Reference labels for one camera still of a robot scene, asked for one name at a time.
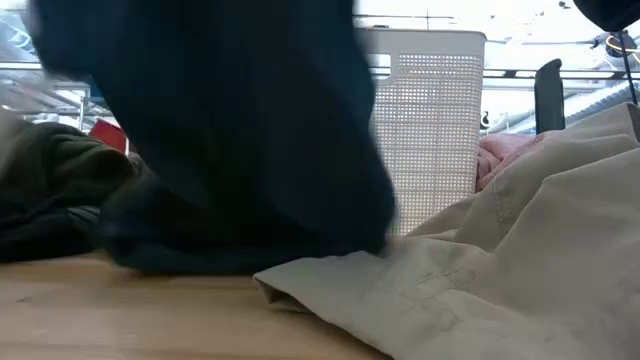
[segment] dark blue fabric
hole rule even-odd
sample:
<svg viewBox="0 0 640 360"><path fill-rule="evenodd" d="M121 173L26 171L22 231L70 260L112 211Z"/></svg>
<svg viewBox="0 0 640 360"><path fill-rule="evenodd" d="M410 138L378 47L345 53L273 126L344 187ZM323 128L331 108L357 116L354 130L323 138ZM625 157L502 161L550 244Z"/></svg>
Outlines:
<svg viewBox="0 0 640 360"><path fill-rule="evenodd" d="M91 76L151 169L103 209L118 263L250 273L383 248L394 196L352 0L33 2L45 67Z"/></svg>

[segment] table surface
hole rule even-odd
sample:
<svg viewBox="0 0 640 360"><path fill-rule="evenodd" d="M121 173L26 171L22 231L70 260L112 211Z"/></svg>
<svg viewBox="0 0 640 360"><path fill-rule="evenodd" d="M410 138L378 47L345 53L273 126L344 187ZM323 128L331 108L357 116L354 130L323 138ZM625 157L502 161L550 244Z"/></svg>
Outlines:
<svg viewBox="0 0 640 360"><path fill-rule="evenodd" d="M381 359L311 315L270 309L247 278L149 278L97 257L0 266L11 360Z"/></svg>

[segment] white perforated panel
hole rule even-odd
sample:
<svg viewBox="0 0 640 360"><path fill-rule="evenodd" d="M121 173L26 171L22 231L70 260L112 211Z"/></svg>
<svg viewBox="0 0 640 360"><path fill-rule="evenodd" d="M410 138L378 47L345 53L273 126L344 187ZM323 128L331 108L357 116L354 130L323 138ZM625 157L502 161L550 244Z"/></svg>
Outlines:
<svg viewBox="0 0 640 360"><path fill-rule="evenodd" d="M446 33L442 48L456 35ZM472 35L483 49L484 38ZM391 68L378 84L373 125L398 200L392 232L403 235L475 191L483 52L391 53Z"/></svg>

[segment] red object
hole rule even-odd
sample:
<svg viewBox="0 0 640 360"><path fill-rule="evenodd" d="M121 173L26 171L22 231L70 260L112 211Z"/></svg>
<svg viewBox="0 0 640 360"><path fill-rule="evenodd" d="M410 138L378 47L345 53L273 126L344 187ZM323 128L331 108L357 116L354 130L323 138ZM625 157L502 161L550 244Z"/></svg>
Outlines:
<svg viewBox="0 0 640 360"><path fill-rule="evenodd" d="M127 136L119 127L104 120L98 120L89 131L89 136L101 140L114 149L125 152L127 146Z"/></svg>

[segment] beige fabric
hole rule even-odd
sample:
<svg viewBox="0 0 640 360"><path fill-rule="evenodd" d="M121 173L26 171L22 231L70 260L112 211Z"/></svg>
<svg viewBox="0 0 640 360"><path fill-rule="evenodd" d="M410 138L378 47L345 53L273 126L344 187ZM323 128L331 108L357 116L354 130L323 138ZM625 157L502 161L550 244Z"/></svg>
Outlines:
<svg viewBox="0 0 640 360"><path fill-rule="evenodd" d="M256 279L274 305L396 359L639 359L636 113L546 139L385 259L303 259Z"/></svg>

